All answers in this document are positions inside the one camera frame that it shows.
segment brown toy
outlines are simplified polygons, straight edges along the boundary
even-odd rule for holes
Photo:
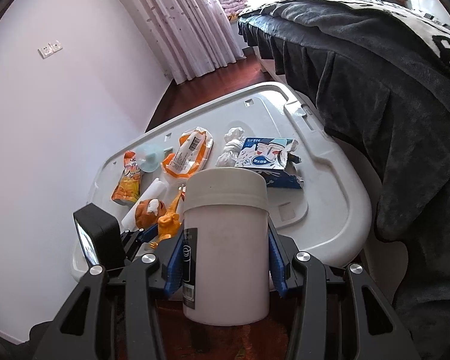
[[[165,203],[158,199],[143,200],[135,210],[135,223],[139,229],[147,229],[167,212]]]
[[[176,209],[179,206],[180,197],[182,196],[182,188],[178,190],[178,195],[173,199],[170,206],[167,208],[165,215],[158,219],[158,240],[157,242],[150,242],[152,249],[158,246],[160,241],[176,236],[180,228],[179,214]]]

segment orange snack bag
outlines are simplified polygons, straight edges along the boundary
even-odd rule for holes
[[[179,142],[179,150],[162,161],[163,171],[173,180],[188,179],[202,169],[214,144],[212,135],[201,127],[184,132]]]
[[[125,170],[112,194],[112,200],[122,206],[132,206],[140,198],[142,171],[135,161],[135,153],[126,151],[123,157]]]

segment wooden floor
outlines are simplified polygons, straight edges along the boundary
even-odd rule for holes
[[[212,73],[185,81],[180,85],[171,84],[158,105],[147,131],[218,97],[253,84],[273,81],[268,73],[260,70],[255,54],[249,52],[247,54],[246,59],[216,69]]]

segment bread-shaped toy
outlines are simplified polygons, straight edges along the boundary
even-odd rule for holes
[[[157,223],[158,219],[167,212],[165,203],[158,199],[143,200],[135,211],[135,223],[139,229],[147,229]]]

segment black label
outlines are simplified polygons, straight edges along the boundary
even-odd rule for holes
[[[195,309],[195,264],[197,263],[197,232],[196,227],[184,229],[183,243],[183,303]]]

